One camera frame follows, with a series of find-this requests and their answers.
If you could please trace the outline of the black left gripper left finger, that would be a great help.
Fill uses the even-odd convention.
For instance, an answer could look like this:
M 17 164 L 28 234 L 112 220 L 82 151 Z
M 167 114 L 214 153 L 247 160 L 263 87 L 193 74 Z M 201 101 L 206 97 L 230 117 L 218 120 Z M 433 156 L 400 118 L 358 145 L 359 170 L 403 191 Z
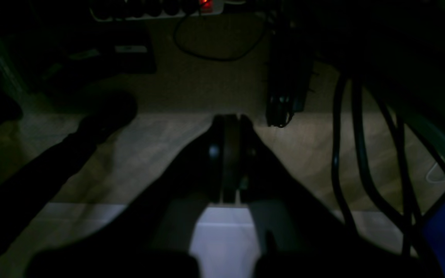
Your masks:
M 196 221 L 219 200 L 224 116 L 102 229 L 31 260 L 27 278 L 198 278 L 189 255 Z

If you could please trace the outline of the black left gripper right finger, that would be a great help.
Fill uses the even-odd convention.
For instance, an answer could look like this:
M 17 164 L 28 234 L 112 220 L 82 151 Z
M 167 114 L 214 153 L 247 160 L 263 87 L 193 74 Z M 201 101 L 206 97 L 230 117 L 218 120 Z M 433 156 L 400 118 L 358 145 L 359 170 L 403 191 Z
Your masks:
M 263 245 L 255 278 L 429 278 L 423 260 L 404 258 L 354 235 L 286 170 L 241 116 L 249 205 Z

